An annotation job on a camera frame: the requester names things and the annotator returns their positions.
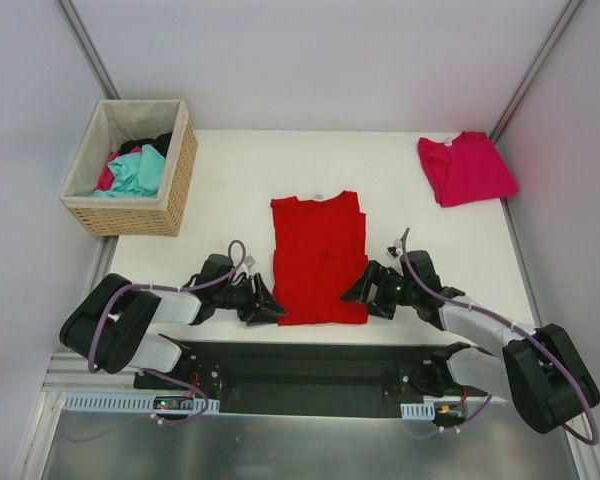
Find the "magenta t shirt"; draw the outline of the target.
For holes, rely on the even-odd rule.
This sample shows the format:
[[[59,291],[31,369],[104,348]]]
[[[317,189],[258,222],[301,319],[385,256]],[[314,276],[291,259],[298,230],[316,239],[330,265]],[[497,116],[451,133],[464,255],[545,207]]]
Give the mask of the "magenta t shirt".
[[[443,142],[421,137],[417,152],[434,198],[443,208],[509,198],[519,191],[485,132],[465,131]]]

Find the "red t shirt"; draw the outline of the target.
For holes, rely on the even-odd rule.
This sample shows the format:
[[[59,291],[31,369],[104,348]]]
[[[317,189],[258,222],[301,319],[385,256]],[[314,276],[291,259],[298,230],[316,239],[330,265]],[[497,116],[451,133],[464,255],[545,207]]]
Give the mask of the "red t shirt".
[[[358,194],[343,191],[327,200],[279,198],[270,206],[274,297],[286,311],[278,324],[365,324],[366,307],[341,300],[368,263],[366,214]]]

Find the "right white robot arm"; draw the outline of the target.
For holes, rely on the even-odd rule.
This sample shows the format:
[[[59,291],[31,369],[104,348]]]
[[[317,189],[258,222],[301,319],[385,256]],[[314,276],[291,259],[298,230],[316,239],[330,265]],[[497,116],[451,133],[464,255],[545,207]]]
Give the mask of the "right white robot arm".
[[[600,391],[568,333],[556,324],[523,326],[442,285],[428,252],[415,250],[395,270],[377,261],[342,295],[373,317],[391,319],[411,307],[419,319],[460,336],[409,376],[429,396],[473,387],[513,404],[522,420],[548,433],[582,415],[591,420]]]

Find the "wicker basket with cloth liner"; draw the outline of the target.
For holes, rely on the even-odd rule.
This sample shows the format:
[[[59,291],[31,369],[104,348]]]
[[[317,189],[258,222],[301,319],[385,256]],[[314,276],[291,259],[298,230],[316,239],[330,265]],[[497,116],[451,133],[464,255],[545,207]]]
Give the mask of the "wicker basket with cloth liner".
[[[181,99],[101,100],[61,201],[94,236],[176,237],[197,147]]]

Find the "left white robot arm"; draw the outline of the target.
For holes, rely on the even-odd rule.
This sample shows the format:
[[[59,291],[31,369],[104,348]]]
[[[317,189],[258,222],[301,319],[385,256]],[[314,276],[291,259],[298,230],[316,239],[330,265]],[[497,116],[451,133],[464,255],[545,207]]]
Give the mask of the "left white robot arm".
[[[260,274],[249,274],[228,255],[211,254],[181,287],[133,284],[115,273],[105,276],[65,321],[59,340],[96,371],[156,370],[168,388],[179,389],[191,377],[185,348],[150,334],[149,327],[198,326],[218,309],[235,311],[247,326],[275,324],[286,315]]]

